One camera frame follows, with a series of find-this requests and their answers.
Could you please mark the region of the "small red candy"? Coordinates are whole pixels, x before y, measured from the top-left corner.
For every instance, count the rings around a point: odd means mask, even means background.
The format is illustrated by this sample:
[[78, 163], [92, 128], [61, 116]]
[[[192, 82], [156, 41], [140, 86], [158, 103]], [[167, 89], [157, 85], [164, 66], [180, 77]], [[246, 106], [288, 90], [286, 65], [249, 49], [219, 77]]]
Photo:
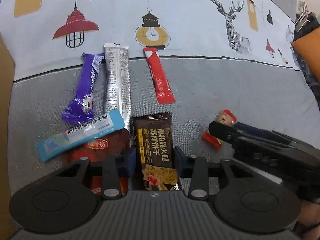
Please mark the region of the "small red candy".
[[203, 133], [201, 138], [220, 150], [223, 146], [221, 138], [226, 135], [228, 128], [233, 127], [236, 122], [236, 116], [230, 110], [224, 109], [210, 123], [208, 132]]

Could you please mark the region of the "dark brown cracker pack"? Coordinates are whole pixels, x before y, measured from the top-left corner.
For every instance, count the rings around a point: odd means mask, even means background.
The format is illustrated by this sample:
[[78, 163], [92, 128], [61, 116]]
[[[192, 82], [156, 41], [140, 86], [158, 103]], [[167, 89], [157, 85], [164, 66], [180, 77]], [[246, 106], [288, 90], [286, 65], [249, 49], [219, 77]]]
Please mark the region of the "dark brown cracker pack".
[[134, 117], [139, 174], [149, 191], [179, 189], [170, 112]]

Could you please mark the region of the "light blue stick sachet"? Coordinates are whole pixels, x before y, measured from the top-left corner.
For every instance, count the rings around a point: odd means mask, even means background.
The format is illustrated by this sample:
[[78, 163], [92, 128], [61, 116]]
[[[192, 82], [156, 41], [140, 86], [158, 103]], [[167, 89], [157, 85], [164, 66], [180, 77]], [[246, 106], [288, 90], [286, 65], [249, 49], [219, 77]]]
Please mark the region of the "light blue stick sachet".
[[42, 162], [48, 161], [67, 150], [99, 139], [124, 127], [125, 123], [120, 111], [118, 109], [112, 110], [86, 123], [39, 141], [37, 145], [39, 158]]

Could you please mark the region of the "red snack packet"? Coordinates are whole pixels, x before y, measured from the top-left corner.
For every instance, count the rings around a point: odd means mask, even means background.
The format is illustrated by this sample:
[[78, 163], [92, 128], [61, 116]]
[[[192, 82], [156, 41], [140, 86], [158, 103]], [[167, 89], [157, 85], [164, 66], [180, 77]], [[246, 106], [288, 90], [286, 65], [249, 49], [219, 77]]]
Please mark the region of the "red snack packet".
[[126, 176], [123, 155], [130, 148], [130, 134], [126, 129], [121, 129], [68, 150], [62, 155], [62, 162], [70, 164], [82, 157], [88, 157], [91, 163], [97, 163], [110, 155], [119, 157], [121, 169], [119, 176], [120, 187], [122, 194], [125, 194], [129, 187], [129, 177]]

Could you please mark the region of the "silver stick sachet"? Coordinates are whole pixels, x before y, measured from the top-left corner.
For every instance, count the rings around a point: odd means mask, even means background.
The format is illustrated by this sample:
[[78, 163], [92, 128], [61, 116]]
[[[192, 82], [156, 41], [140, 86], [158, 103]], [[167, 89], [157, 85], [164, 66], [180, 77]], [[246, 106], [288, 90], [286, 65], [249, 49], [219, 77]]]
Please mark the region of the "silver stick sachet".
[[105, 43], [107, 81], [104, 111], [118, 109], [125, 124], [131, 131], [131, 83], [129, 70], [129, 47], [117, 43]]

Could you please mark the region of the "purple snack bar wrapper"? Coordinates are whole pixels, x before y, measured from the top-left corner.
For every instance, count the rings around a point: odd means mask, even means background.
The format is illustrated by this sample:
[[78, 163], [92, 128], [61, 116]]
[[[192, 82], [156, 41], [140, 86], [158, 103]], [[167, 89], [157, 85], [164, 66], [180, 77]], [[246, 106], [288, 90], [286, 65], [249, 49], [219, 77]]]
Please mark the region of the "purple snack bar wrapper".
[[79, 125], [94, 118], [93, 87], [105, 54], [83, 53], [84, 64], [73, 100], [61, 114], [61, 119], [71, 125]]

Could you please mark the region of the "red stick sachet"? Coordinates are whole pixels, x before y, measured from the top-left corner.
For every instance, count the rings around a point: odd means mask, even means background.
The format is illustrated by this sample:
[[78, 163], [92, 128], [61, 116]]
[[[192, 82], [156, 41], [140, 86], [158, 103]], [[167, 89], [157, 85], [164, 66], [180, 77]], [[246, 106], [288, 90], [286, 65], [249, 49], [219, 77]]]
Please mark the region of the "red stick sachet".
[[151, 73], [157, 102], [160, 105], [174, 103], [175, 97], [167, 80], [158, 50], [156, 48], [144, 48], [143, 51]]

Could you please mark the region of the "grey patterned sofa cover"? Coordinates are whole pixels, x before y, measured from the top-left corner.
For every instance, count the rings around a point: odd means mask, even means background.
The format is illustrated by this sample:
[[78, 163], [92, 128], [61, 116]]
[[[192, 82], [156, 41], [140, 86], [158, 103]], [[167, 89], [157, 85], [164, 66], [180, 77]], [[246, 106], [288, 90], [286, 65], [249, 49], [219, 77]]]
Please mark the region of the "grey patterned sofa cover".
[[[224, 9], [247, 0], [219, 0]], [[129, 47], [132, 115], [171, 112], [175, 145], [217, 161], [230, 155], [201, 138], [219, 111], [246, 124], [319, 146], [319, 107], [295, 70], [290, 34], [296, 0], [253, 0], [233, 26], [251, 46], [230, 46], [224, 17], [209, 0], [1, 0], [1, 38], [15, 62], [8, 115], [10, 192], [61, 166], [43, 163], [39, 141], [69, 128], [61, 114], [75, 95], [82, 54], [105, 43]], [[144, 48], [156, 48], [174, 103], [157, 102]]]

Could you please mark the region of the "orange black pillow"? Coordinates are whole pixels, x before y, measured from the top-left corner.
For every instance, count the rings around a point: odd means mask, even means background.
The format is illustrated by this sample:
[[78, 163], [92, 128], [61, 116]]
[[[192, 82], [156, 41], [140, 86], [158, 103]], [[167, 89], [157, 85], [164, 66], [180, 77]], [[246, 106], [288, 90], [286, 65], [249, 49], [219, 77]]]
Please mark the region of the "orange black pillow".
[[297, 17], [291, 44], [305, 81], [319, 101], [319, 22], [314, 13]]

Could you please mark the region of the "brown cardboard box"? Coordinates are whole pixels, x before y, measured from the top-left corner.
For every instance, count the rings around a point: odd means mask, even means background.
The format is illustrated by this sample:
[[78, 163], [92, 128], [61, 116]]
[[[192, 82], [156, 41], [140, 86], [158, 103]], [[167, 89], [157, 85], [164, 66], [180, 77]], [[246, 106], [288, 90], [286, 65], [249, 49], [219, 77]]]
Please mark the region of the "brown cardboard box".
[[15, 74], [15, 62], [10, 55], [3, 39], [0, 45], [1, 57], [1, 239], [9, 239], [15, 232], [16, 226], [9, 212], [10, 185], [8, 176], [8, 115], [12, 84]]

